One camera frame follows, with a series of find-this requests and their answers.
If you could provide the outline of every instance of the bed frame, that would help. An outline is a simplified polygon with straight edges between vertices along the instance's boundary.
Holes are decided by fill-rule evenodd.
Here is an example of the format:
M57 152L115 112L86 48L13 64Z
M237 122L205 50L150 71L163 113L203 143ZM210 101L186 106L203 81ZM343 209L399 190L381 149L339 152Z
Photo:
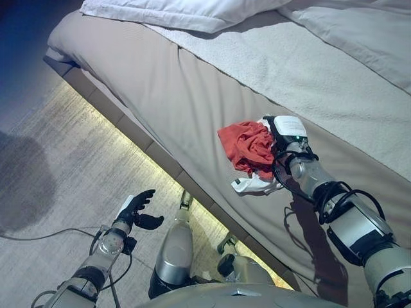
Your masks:
M292 288L300 291L295 275L289 267L276 259L242 226L237 224L217 203L210 198L188 173L158 145L141 127L137 119L126 106L113 102L93 82L91 82L74 63L62 63L44 57L47 63L74 90L85 98L94 108L105 116L115 127L124 133L134 144L143 150L152 160L161 166L175 181L194 196L215 218L225 225L241 242L250 248L273 271L284 279Z

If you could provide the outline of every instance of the white blanket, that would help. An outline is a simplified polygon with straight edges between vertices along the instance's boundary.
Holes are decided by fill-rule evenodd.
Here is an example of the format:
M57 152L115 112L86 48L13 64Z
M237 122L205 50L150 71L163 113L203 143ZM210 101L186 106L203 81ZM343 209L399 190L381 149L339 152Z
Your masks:
M411 180L410 95L307 29L275 11L214 35L148 27Z

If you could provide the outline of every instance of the white cloth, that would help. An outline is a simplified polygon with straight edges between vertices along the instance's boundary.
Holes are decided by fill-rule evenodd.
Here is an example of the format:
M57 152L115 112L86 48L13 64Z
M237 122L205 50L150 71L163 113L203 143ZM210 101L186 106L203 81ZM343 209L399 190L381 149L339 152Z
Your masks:
M273 180L262 180L256 173L252 173L251 178L237 178L231 187L237 193L259 193L264 192L265 194L270 194L282 188L282 185L277 182L274 178Z
M411 96L307 29L275 11L217 35L149 28L411 180Z
M168 28L214 33L290 1L85 0L80 12L119 21L145 22Z

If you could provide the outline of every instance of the black cable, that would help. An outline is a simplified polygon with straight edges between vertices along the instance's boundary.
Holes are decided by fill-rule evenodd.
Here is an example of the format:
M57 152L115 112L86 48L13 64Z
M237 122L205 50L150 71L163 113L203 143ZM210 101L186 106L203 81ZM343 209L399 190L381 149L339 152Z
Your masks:
M313 200L312 198L310 198L310 196L308 196L307 194L304 194L303 192L299 192L299 191L296 191L295 189L292 189L290 186L288 186L287 184L285 184L285 182L284 182L283 179L281 178L280 171L278 170L276 164L278 163L280 166L282 166L282 167L285 169L284 164L282 164L282 163L279 161L279 159L281 159L281 158L282 158L283 156L285 156L286 154L298 155L298 154L300 154L300 153L299 153L299 152L296 152L296 151L289 151L289 150L287 150L287 151L282 151L282 152L277 153L277 155L275 156L275 158L274 158L274 160L273 160L273 162L272 162L272 171L273 171L273 174L274 174L274 176L275 176L275 179L276 179L283 187L285 187L286 189L288 189L292 194L295 194L295 195L297 195L297 196L300 196L301 198L303 198L304 200L306 200L306 201L308 201L308 202L310 202L310 203L314 203L314 200Z
M124 271L123 274L121 274L120 277L118 277L113 283L110 283L108 286L103 287L101 290L107 290L108 288L110 288L111 286L113 286L114 284L116 284L117 282L119 282L130 270L131 265L133 263L133 256L130 254L130 262L128 263L127 269Z
M307 287L308 289L310 289L310 291L311 291L316 297L318 297L318 298L320 297L320 296L318 295L318 293L316 293L316 292L313 290L313 288L310 287L310 285L309 285L304 279L302 279L303 276L300 275L300 273L298 273L298 272L296 272L296 271L294 271L294 270L292 270L292 269L291 269L291 272L294 273L298 278L300 278L300 280L302 281L302 283L305 284L306 287Z
M116 308L121 308L120 302L117 297L116 287L114 287L113 276L111 275L111 272L109 274L109 280L110 280L111 293L113 294L114 305L116 305Z
M334 189L337 188L339 185L343 185L343 186L345 186L345 188L348 191L352 191L352 188L347 183L345 183L343 181L334 182L330 185L329 189L318 199L318 201L315 205L315 208L319 212L319 223L320 223L320 225L324 224L324 222L327 218L327 214L324 212L324 209L325 209L326 204L328 203L328 201L330 199L330 195L334 191Z
M275 176L275 179L277 179L277 181L284 186L287 190L289 190L292 194L295 194L297 196L300 196L301 198L303 198L304 200L310 202L310 203L314 203L314 200L312 198L310 198L307 194L304 194L303 192L299 192L296 191L295 189L292 189L290 186L288 186L287 184L285 184L285 182L283 181L283 179L280 176L280 172L277 168L276 165L273 165L273 173Z
M90 248L89 248L89 255L92 255L92 251L93 251L93 249L94 249L94 245L97 243L97 240L100 238L100 235L102 234L103 232L101 231L101 229L100 230L98 230L98 232L96 233L96 235L94 235L94 238L92 239L92 242L91 242L91 245L90 245Z
M77 231L77 232L81 232L83 234L87 234L88 236L94 237L94 235L92 235L91 233L88 233L84 230L80 230L80 229L77 229L77 228L67 228L67 229L64 229L64 230L61 230L61 231L58 231L58 232L55 232L55 233L52 233L52 234L49 234L49 235L45 235L45 236L42 236L42 237L32 237L32 238L25 238L25 239L21 239L21 238L18 238L18 237L12 237L12 236L8 236L8 235L3 235L3 234L0 234L0 237L3 238L3 239L9 239L11 241L38 241L39 239L47 239L48 237L52 237L52 236L55 236L55 235L58 235L58 234L61 234L61 233L67 232L67 231Z
M48 294L56 294L56 291L45 291L45 292L41 292L39 295L36 296L36 298L31 302L30 308L41 308L43 307L43 305L41 306L35 306L35 304L37 303L37 301L40 299L40 297L43 297L44 295L48 295Z
M77 231L77 232L81 232L81 233L83 233L83 234L86 234L86 235L88 235L88 236L90 236L90 237L93 237L93 240L92 240L92 243L91 243L90 249L89 249L89 255L92 254L94 245L96 244L97 240L100 238L100 235L102 234L102 231L101 231L101 230L99 230L99 231L96 233L96 235L92 235L91 233L88 233L88 232L86 232L86 231L84 231L84 230L81 230L81 229L79 229L79 228L67 228L67 229L63 229L63 230L60 230L60 231L58 231L58 232L55 232L55 233L52 233L52 234L49 234L49 235L45 235L45 236L41 236L41 237L18 238L18 237L12 237L12 236L8 236L8 235L1 235L1 234L0 234L0 238L8 239L8 240L11 240L11 241L38 241L38 240L40 240L40 239L47 239L47 238L49 238L49 237L53 237L53 236L55 236L55 235L62 234L62 233L64 233L64 232L68 232L68 231ZM105 289L108 289L109 287L111 288L111 291L112 291L112 294L113 294L113 298L114 298L114 303L116 304L116 308L121 308L121 306L120 306L120 304L119 304L117 292L116 292L116 289L115 289L114 285L115 285L117 282L119 282L119 281L127 274L127 272L130 270L131 265L132 265L132 261L133 261L133 257L132 257L132 255L130 254L130 262L129 262L128 267L127 267L127 269L125 270L125 272L124 272L116 281L113 281L112 275L111 275L111 273L110 273L110 275L109 275L110 284L109 284L108 286L104 287L103 289L101 289L101 290L103 291L103 290L105 290ZM41 292L39 295L36 296L36 298L34 299L34 301L31 303L31 308L41 308L42 306L37 306L37 307L35 307L35 303L40 299L40 297L42 297L42 296L44 296L44 295L47 295L47 294L55 294L55 293L56 293L56 291L45 291L45 292Z
M94 245L96 244L97 240L100 238L100 235L101 235L101 234L102 234L102 231L99 230L99 231L96 233L96 235L94 236L94 239L92 240L91 245L90 245L89 255L92 254L92 251L93 251L93 249L94 249ZM130 270L131 265L132 265L132 263L133 263L133 256L132 256L132 254L130 253L129 256L130 256L130 262L128 263L127 269L124 271L124 273L121 274L121 276L120 276L116 281L114 281L114 282L112 281L112 276L111 276L111 273L110 273L110 275L109 275L109 278L110 278L110 276L111 276L110 284L107 285L107 286L105 286L105 287L103 287L103 288L101 289L101 291L106 290L106 289L108 289L108 288L110 288L110 287L111 287L111 288L114 287L114 285L115 285L117 282L119 282L119 281L127 274L127 272ZM116 297L116 290L114 290L114 292L113 292L113 297L114 297L114 301L116 301L116 298L115 298L115 297Z
M335 208L341 206L341 204L343 204L346 201L346 199L348 199L348 197L350 197L354 194L362 194L362 195L368 197L373 202L375 207L377 208L377 211L378 211L378 214L380 215L380 217L383 220L385 220L385 215L384 215L383 209L381 208L381 205L377 201L377 199L374 198L374 196L372 194L370 194L369 192L362 191L361 189L353 189L353 190L347 192L345 195L343 195L343 197L341 197L341 199L338 200L337 204L335 205Z

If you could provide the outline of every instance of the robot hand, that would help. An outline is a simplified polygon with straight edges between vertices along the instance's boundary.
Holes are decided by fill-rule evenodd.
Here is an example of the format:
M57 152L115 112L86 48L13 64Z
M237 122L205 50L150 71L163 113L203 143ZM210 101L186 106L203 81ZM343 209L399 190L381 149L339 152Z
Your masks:
M120 212L117 218L114 220L114 223L123 222L126 223L130 229L132 228L133 223L140 228L146 230L154 230L158 228L164 221L164 217L153 217L147 214L138 214L139 210L145 208L144 204L150 203L150 198L153 197L155 189L150 189L148 191L143 191L137 196L130 196L131 201L125 202L126 207L124 206L120 209Z

